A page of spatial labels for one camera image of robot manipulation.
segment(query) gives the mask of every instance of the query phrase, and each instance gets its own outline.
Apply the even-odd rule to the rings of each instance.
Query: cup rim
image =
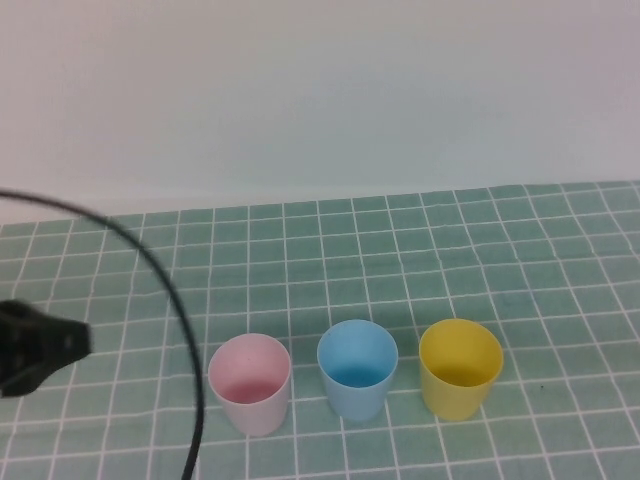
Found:
[[[322,366],[322,362],[320,362],[320,346],[322,345],[322,343],[324,341],[326,341],[326,337],[328,336],[328,334],[332,330],[336,329],[336,327],[345,328],[345,326],[344,326],[345,324],[354,325],[354,324],[357,324],[357,323],[359,323],[359,324],[366,323],[367,326],[372,325],[373,328],[375,328],[376,330],[383,331],[389,337],[389,339],[391,340],[391,343],[393,345],[393,349],[394,349],[394,352],[395,352],[395,361],[393,363],[393,368],[391,369],[389,374],[386,375],[379,382],[376,382],[373,385],[368,385],[366,387],[352,387],[350,385],[345,385],[344,383],[338,382],[331,375],[329,375],[327,373],[327,371]],[[381,325],[378,325],[377,323],[375,323],[375,322],[373,322],[371,320],[351,319],[351,320],[344,320],[342,322],[336,323],[335,325],[332,325],[331,327],[329,327],[329,329],[326,332],[324,332],[322,334],[322,337],[320,337],[320,341],[318,342],[318,347],[316,348],[316,361],[318,362],[318,367],[320,367],[320,371],[325,376],[325,378],[329,379],[332,383],[334,383],[336,385],[339,385],[342,388],[347,388],[349,390],[356,390],[358,392],[362,392],[364,390],[368,390],[368,389],[371,389],[371,388],[378,387],[380,384],[382,384],[382,383],[386,382],[387,380],[389,380],[389,378],[395,373],[396,369],[398,368],[398,361],[399,361],[398,357],[399,357],[398,345],[396,344],[396,340],[393,338],[393,335],[391,335],[386,328],[382,327]]]
[[[287,360],[288,360],[288,362],[287,362],[287,377],[285,378],[285,380],[282,383],[282,385],[280,386],[280,388],[278,388],[278,390],[276,390],[274,393],[269,395],[267,398],[263,398],[262,400],[260,400],[258,402],[240,403],[240,402],[234,402],[233,400],[229,400],[229,399],[225,398],[220,392],[218,392],[218,390],[213,386],[213,381],[211,380],[211,369],[213,368],[213,362],[214,362],[214,360],[216,358],[216,355],[218,355],[220,350],[222,348],[224,348],[225,345],[228,345],[229,343],[232,343],[234,341],[240,341],[240,340],[245,339],[247,337],[264,337],[264,338],[268,339],[270,342],[277,343],[280,346],[280,348],[282,348],[282,350],[284,351],[284,353],[287,356]],[[230,405],[239,406],[239,407],[245,407],[246,408],[246,407],[258,406],[258,405],[260,405],[262,403],[268,402],[273,397],[275,397],[276,395],[280,394],[280,392],[282,392],[282,390],[284,388],[286,388],[287,385],[289,384],[289,382],[291,380],[292,370],[293,370],[293,366],[292,366],[292,362],[291,362],[291,355],[289,354],[289,351],[286,349],[286,347],[284,345],[282,345],[282,343],[280,343],[280,341],[277,338],[274,338],[271,335],[265,335],[264,333],[243,333],[241,335],[237,335],[237,336],[235,336],[233,338],[230,338],[229,340],[224,342],[222,345],[220,345],[220,347],[218,347],[218,349],[215,351],[215,353],[211,356],[211,360],[209,360],[209,367],[207,368],[207,380],[209,382],[209,388],[216,395],[216,397],[218,397],[218,399],[223,400],[223,401],[225,401],[226,403],[228,403]]]
[[[466,323],[467,325],[474,325],[475,327],[480,327],[482,330],[484,330],[485,332],[487,332],[490,337],[492,338],[493,342],[498,346],[498,350],[500,351],[500,367],[498,368],[498,371],[495,373],[495,375],[493,375],[489,380],[487,380],[486,382],[482,382],[479,383],[478,385],[472,385],[472,386],[464,386],[464,385],[456,385],[455,383],[449,383],[446,380],[443,380],[442,378],[438,377],[435,373],[433,373],[431,371],[431,369],[429,367],[427,367],[425,365],[424,360],[422,359],[422,355],[420,354],[421,349],[422,349],[422,342],[424,340],[424,338],[426,337],[427,333],[429,332],[429,330],[431,330],[433,327],[435,327],[438,324],[444,323],[444,322],[451,322],[451,321],[455,321],[455,322],[462,322],[462,323]],[[418,360],[420,361],[420,367],[424,368],[426,371],[428,371],[431,375],[433,375],[435,378],[437,378],[439,381],[441,381],[442,383],[450,386],[450,387],[455,387],[455,388],[461,388],[461,389],[471,389],[471,388],[478,388],[481,387],[483,385],[492,385],[497,378],[500,376],[500,374],[502,373],[502,369],[504,368],[504,349],[502,348],[502,345],[500,344],[500,341],[498,340],[498,338],[493,334],[493,332],[491,330],[489,330],[487,327],[485,327],[484,325],[481,325],[477,322],[474,322],[473,320],[468,320],[466,318],[445,318],[443,320],[438,320],[437,322],[431,324],[429,326],[429,328],[427,328],[424,333],[420,336],[420,342],[418,342]]]

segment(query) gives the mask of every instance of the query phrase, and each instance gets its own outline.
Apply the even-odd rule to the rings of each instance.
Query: blue cup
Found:
[[[347,320],[325,332],[318,364],[333,410],[363,422],[384,406],[398,366],[398,347],[389,332],[368,320]]]

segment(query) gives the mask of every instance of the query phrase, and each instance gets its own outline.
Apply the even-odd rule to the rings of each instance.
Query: grid mat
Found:
[[[289,417],[270,437],[240,436],[208,392],[198,479],[638,478],[640,182],[117,218],[171,269],[205,369],[247,331],[292,354]],[[137,255],[81,220],[5,225],[0,299],[12,297],[90,322],[95,353],[0,401],[0,480],[178,478],[191,373]],[[490,397],[461,423],[434,418],[418,390],[419,336],[452,316],[505,349]],[[348,318],[388,328],[401,355],[364,424],[331,412],[316,365],[320,335]]]

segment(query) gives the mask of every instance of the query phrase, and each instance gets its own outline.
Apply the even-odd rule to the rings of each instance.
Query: pink cup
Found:
[[[245,435],[269,435],[282,425],[290,383],[289,352],[268,335],[232,338],[209,363],[209,385],[231,423]]]

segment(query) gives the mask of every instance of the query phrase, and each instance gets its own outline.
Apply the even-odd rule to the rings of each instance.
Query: black object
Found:
[[[21,397],[53,372],[91,353],[89,325],[42,313],[17,300],[0,302],[0,393]]]
[[[202,432],[204,430],[204,380],[202,377],[202,365],[200,363],[200,355],[198,353],[198,345],[193,334],[193,328],[189,322],[189,317],[184,308],[184,304],[176,287],[171,282],[169,275],[162,268],[162,264],[157,257],[151,253],[151,251],[145,247],[140,241],[138,241],[133,235],[131,235],[126,228],[120,225],[113,219],[107,218],[99,213],[87,210],[84,207],[79,207],[71,203],[57,200],[55,198],[49,198],[42,195],[19,192],[15,190],[7,190],[0,188],[0,198],[6,198],[9,200],[17,200],[27,203],[35,203],[37,205],[53,208],[56,210],[62,210],[63,212],[72,213],[80,217],[91,220],[92,222],[108,228],[122,238],[131,248],[137,250],[140,255],[151,266],[153,272],[158,276],[162,286],[167,290],[169,299],[173,309],[178,316],[178,321],[182,327],[182,334],[187,342],[187,348],[189,349],[189,358],[191,360],[191,367],[194,375],[195,385],[195,406],[196,406],[196,420],[193,427],[193,436],[191,437],[191,446],[189,447],[189,454],[185,461],[184,469],[182,471],[182,480],[189,480],[193,476],[193,471],[196,466],[196,459],[198,458],[198,451],[200,450],[200,443],[202,442]]]

